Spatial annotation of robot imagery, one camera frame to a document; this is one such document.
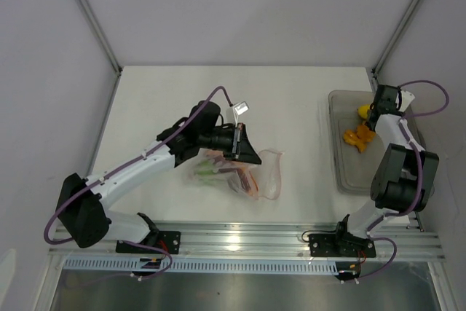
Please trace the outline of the clear zip top bag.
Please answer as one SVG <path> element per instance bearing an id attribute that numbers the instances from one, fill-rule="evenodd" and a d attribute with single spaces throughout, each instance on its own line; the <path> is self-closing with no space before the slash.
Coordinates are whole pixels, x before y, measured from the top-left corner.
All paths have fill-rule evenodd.
<path id="1" fill-rule="evenodd" d="M 277 200 L 281 194 L 283 153 L 263 149 L 260 165 L 226 160 L 220 151 L 206 150 L 186 171 L 186 180 L 254 200 Z"/>

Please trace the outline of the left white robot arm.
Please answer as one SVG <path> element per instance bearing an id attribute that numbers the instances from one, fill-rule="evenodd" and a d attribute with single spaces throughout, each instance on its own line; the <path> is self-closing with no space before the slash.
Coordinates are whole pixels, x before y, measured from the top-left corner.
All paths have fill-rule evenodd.
<path id="1" fill-rule="evenodd" d="M 100 175 L 69 175 L 56 208 L 69 240 L 80 248 L 104 239 L 115 240 L 119 253 L 135 249 L 151 252 L 159 245 L 159 229 L 144 213 L 113 212 L 111 207 L 120 198 L 152 176 L 196 157 L 202 149 L 217 151 L 226 161 L 260 165 L 261 158 L 248 140 L 245 124 L 219 125 L 220 116 L 220 106 L 200 101 L 189 116 L 161 132 L 134 159 Z"/>

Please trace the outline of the green toy lime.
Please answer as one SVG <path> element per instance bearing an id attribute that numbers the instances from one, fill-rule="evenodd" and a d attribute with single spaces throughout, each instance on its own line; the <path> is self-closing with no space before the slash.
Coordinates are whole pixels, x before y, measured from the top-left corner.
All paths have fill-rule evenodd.
<path id="1" fill-rule="evenodd" d="M 192 177 L 197 181 L 207 181 L 217 174 L 216 161 L 211 158 L 200 160 L 192 170 Z"/>

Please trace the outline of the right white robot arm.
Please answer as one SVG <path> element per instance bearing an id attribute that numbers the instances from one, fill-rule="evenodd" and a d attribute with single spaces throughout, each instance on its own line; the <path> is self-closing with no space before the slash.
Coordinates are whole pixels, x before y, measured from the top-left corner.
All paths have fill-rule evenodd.
<path id="1" fill-rule="evenodd" d="M 414 96 L 401 87 L 382 84 L 366 109 L 363 123 L 346 130 L 342 140 L 359 152 L 380 137 L 385 147 L 370 186 L 370 200 L 337 224 L 333 249 L 349 255 L 373 243 L 380 224 L 423 210 L 438 169 L 437 154 L 426 151 L 408 128 L 406 109 Z"/>

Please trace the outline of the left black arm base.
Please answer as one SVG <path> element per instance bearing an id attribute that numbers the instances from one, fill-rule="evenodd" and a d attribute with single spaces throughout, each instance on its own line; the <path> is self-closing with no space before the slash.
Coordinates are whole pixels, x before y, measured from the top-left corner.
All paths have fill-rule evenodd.
<path id="1" fill-rule="evenodd" d="M 161 231 L 146 214 L 138 213 L 138 216 L 144 221 L 144 224 L 148 227 L 149 233 L 145 235 L 142 241 L 138 243 L 140 246 L 131 245 L 126 241 L 119 241 L 116 244 L 117 253 L 155 254 L 156 251 L 154 251 L 153 248 L 158 248 L 160 250 L 175 255 L 179 253 L 179 248 L 181 244 L 181 232 Z"/>

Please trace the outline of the red toy meat slice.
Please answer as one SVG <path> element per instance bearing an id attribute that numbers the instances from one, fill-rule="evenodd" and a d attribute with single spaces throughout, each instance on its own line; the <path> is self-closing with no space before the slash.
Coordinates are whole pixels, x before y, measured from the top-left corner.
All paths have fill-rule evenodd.
<path id="1" fill-rule="evenodd" d="M 238 194 L 258 197 L 259 187 L 252 171 L 247 166 L 231 166 L 224 170 L 229 188 Z"/>

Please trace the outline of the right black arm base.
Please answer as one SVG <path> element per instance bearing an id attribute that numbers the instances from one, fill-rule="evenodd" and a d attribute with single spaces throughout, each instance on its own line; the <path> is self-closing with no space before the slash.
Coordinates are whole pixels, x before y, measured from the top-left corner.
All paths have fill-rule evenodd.
<path id="1" fill-rule="evenodd" d="M 321 258 L 375 258 L 373 240 L 357 237 L 348 230 L 347 214 L 333 231 L 304 231 L 301 240 L 309 246 L 310 256 Z"/>

